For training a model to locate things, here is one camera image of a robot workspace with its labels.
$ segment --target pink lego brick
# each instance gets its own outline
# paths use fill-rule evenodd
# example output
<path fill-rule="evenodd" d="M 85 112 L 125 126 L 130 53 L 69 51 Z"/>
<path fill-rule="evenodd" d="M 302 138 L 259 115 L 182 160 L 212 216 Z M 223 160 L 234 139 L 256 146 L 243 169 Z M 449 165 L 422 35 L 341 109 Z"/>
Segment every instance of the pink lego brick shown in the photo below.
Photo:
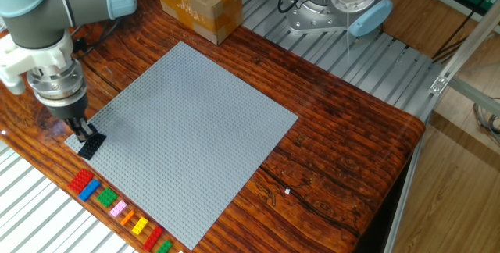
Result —
<path fill-rule="evenodd" d="M 119 214 L 121 214 L 121 212 L 123 212 L 123 210 L 125 210 L 125 208 L 127 207 L 127 203 L 125 203 L 124 201 L 120 201 L 118 202 L 118 204 L 109 212 L 109 214 L 111 214 L 111 216 L 113 217 L 117 217 Z"/>

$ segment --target packing tape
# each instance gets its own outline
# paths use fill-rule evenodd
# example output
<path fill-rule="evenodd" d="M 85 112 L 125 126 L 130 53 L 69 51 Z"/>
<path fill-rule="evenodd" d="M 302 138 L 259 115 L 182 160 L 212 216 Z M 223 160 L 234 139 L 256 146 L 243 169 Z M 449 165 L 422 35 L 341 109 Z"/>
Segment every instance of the packing tape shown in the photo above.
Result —
<path fill-rule="evenodd" d="M 214 34 L 225 27 L 226 33 L 230 34 L 240 23 L 238 22 L 238 16 L 242 12 L 241 0 L 221 0 L 223 4 L 223 13 L 215 19 L 211 19 L 193 10 L 190 0 L 161 1 L 176 11 L 178 20 L 191 29 L 194 28 L 194 23 L 196 23 Z"/>

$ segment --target metal slatted surface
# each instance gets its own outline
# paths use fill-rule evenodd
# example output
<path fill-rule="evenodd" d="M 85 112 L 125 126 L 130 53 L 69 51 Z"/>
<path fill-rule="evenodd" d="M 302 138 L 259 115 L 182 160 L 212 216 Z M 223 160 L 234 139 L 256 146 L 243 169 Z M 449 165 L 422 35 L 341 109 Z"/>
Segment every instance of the metal slatted surface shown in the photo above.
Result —
<path fill-rule="evenodd" d="M 277 11 L 277 1 L 243 0 L 243 25 L 380 100 L 427 119 L 438 101 L 427 90 L 441 65 L 379 31 L 361 38 L 347 31 L 295 33 Z"/>
<path fill-rule="evenodd" d="M 1 252 L 135 250 L 0 141 Z"/>

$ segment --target orange lego brick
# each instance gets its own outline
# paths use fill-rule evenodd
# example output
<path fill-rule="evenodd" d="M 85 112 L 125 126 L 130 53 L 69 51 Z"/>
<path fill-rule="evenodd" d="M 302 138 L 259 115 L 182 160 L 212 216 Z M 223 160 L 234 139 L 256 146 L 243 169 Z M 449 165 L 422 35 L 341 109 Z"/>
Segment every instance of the orange lego brick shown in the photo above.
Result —
<path fill-rule="evenodd" d="M 125 216 L 125 218 L 123 218 L 123 220 L 120 222 L 120 224 L 122 224 L 122 226 L 125 226 L 125 224 L 127 224 L 128 221 L 130 221 L 130 219 L 132 219 L 132 217 L 134 217 L 134 215 L 135 215 L 134 211 L 128 212 L 127 216 Z"/>

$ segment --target cardboard box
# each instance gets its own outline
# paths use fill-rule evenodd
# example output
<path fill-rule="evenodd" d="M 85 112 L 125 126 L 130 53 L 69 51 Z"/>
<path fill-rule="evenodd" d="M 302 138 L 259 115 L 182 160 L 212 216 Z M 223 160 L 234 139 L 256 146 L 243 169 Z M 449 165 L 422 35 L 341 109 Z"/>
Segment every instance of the cardboard box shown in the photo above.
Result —
<path fill-rule="evenodd" d="M 220 44 L 243 23 L 241 0 L 160 0 L 165 12 Z"/>

